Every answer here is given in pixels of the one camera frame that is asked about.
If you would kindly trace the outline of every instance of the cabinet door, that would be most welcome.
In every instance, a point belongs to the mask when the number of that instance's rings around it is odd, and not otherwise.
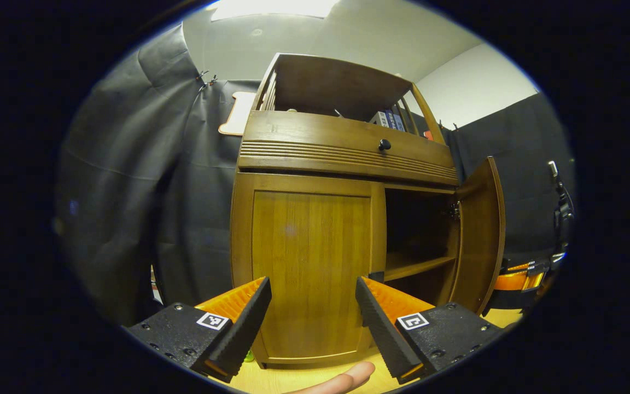
[[[505,199],[488,157],[457,190],[460,244],[451,301],[477,314],[487,304],[505,250]]]
[[[233,284],[265,275],[272,284],[257,361],[333,361],[367,349],[355,280],[385,266],[384,199],[377,182],[237,174]]]

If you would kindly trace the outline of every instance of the wooden drawer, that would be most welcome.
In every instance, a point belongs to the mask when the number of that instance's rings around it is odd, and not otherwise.
[[[378,150],[382,139],[392,147]],[[444,144],[372,123],[303,112],[252,111],[237,166],[458,186],[451,152]]]

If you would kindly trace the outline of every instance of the hand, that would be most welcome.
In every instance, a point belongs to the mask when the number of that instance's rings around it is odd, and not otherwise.
[[[287,394],[345,394],[366,383],[375,370],[374,364],[362,361],[326,382]]]

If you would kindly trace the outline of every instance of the open cabinet door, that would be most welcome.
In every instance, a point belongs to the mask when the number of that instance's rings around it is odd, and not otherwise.
[[[495,159],[488,157],[457,189],[460,245],[451,301],[480,314],[505,250],[505,199]]]

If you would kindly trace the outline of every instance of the white wall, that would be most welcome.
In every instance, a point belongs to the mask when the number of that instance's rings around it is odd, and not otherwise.
[[[538,87],[487,43],[466,50],[415,82],[437,121],[453,129],[535,95]],[[410,110],[420,112],[411,94]]]

